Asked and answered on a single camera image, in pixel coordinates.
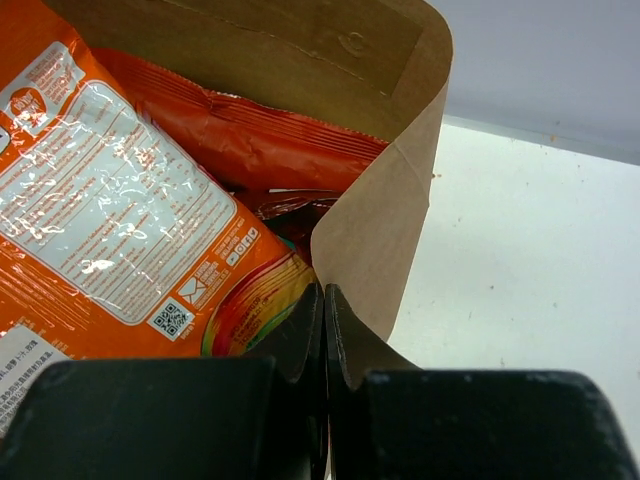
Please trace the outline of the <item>orange small snack bag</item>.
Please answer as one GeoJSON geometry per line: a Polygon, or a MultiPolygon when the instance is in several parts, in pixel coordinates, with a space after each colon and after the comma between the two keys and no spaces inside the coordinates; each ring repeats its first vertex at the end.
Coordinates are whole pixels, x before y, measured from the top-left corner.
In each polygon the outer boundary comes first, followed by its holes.
{"type": "Polygon", "coordinates": [[[39,1],[1,5],[1,423],[61,360],[233,356],[313,269],[39,1]]]}

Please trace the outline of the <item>brown paper bag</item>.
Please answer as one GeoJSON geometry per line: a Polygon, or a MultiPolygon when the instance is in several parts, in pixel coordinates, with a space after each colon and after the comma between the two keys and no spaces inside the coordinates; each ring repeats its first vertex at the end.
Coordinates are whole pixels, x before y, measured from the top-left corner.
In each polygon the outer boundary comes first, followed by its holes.
{"type": "Polygon", "coordinates": [[[441,14],[423,1],[55,1],[96,50],[146,59],[198,85],[333,129],[332,160],[167,131],[235,191],[333,190],[311,236],[335,284],[379,337],[396,321],[429,207],[453,60],[441,14]]]}

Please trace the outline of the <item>red cassava chips bag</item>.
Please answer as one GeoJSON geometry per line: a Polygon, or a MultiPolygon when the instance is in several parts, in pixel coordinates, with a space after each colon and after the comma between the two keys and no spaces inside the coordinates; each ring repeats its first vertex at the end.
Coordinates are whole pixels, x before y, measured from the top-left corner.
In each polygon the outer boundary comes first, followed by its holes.
{"type": "Polygon", "coordinates": [[[348,128],[209,90],[118,50],[96,48],[93,55],[139,113],[232,189],[344,192],[388,145],[348,128]]]}

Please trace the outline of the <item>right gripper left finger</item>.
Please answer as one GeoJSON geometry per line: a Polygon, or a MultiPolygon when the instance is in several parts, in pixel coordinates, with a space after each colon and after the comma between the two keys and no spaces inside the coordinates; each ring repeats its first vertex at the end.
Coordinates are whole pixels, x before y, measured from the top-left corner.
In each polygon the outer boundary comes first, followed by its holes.
{"type": "Polygon", "coordinates": [[[1,447],[5,479],[320,479],[322,289],[238,357],[58,362],[1,447]]]}

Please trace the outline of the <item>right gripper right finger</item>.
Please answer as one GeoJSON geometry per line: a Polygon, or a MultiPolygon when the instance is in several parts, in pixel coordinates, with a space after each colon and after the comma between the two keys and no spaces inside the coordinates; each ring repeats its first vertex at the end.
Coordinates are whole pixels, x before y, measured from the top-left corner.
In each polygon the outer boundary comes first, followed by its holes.
{"type": "Polygon", "coordinates": [[[325,291],[335,479],[635,479],[606,396],[567,370],[422,369],[325,291]]]}

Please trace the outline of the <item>red Doritos bag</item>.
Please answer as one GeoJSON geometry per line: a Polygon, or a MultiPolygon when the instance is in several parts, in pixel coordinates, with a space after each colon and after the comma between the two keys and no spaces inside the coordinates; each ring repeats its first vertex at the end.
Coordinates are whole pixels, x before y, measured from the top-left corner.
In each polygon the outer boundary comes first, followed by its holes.
{"type": "Polygon", "coordinates": [[[251,191],[245,205],[281,236],[310,234],[320,219],[340,198],[335,190],[294,189],[251,191]]]}

